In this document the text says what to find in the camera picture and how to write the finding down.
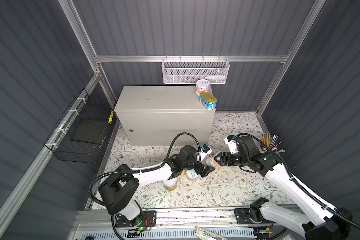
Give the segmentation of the gold rectangular tin can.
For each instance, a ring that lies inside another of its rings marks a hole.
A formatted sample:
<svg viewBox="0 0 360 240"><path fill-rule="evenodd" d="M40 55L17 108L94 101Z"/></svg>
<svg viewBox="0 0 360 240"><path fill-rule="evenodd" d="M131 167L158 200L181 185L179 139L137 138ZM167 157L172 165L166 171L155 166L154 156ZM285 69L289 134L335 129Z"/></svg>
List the gold rectangular tin can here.
<svg viewBox="0 0 360 240"><path fill-rule="evenodd" d="M199 102L208 110L214 110L216 108L217 99L208 91L200 92Z"/></svg>

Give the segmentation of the pink white can pull tab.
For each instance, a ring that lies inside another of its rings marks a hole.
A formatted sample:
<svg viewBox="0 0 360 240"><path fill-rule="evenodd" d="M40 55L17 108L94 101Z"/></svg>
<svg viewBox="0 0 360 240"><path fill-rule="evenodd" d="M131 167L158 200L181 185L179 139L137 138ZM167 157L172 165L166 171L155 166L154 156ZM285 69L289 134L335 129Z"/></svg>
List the pink white can pull tab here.
<svg viewBox="0 0 360 240"><path fill-rule="evenodd" d="M210 82L205 79L196 81L196 94L200 96L200 93L210 90Z"/></svg>

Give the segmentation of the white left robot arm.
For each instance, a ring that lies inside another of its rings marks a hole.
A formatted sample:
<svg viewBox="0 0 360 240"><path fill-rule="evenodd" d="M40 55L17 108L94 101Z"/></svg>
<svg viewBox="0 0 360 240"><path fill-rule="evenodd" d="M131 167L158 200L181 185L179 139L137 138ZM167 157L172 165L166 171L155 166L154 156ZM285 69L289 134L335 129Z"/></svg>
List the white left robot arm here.
<svg viewBox="0 0 360 240"><path fill-rule="evenodd" d="M175 141L183 135L194 139L196 147L185 145L178 154L171 156ZM160 164L145 168L120 165L112 172L99 175L90 183L89 197L93 202L106 207L112 220L115 219L115 215L122 215L133 227L137 226L144 218L142 208L133 200L139 187L175 179L187 170L195 170L198 175L205 177L215 169L203 163L211 153L212 149L208 145L200 145L194 135L179 133L172 140L165 159Z"/></svg>

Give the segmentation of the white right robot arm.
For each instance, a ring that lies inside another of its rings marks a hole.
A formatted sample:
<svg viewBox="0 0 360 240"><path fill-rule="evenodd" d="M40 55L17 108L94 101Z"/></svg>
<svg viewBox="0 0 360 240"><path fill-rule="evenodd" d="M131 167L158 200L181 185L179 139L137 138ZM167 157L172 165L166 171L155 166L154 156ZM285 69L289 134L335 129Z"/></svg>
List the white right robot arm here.
<svg viewBox="0 0 360 240"><path fill-rule="evenodd" d="M224 140L229 151L220 152L214 160L222 167L239 167L245 172L259 173L281 189L302 210L289 211L260 197L249 209L255 224L263 221L278 223L306 240L345 240L351 227L360 230L352 214L345 208L336 208L304 185L289 170L279 154L262 140L248 133L229 135Z"/></svg>

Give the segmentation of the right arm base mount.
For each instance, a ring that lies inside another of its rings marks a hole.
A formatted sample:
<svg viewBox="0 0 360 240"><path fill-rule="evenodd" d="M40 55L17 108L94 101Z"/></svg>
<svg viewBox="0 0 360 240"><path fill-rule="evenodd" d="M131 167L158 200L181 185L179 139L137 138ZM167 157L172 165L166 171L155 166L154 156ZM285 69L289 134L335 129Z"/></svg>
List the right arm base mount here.
<svg viewBox="0 0 360 240"><path fill-rule="evenodd" d="M274 223L273 221L267 220L262 215L260 209L262 205L268 203L269 200L266 198L259 198L250 204L249 208L236 208L234 214L238 224L265 224Z"/></svg>

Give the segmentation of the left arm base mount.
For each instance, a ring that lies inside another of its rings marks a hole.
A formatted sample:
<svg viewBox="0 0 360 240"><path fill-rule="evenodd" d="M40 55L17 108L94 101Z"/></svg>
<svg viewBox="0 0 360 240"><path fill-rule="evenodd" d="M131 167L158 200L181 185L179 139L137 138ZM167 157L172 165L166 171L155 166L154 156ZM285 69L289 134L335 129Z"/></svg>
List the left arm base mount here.
<svg viewBox="0 0 360 240"><path fill-rule="evenodd" d="M128 220L125 216L117 214L115 225L117 228L145 228L154 227L157 220L157 211L143 211L133 220Z"/></svg>

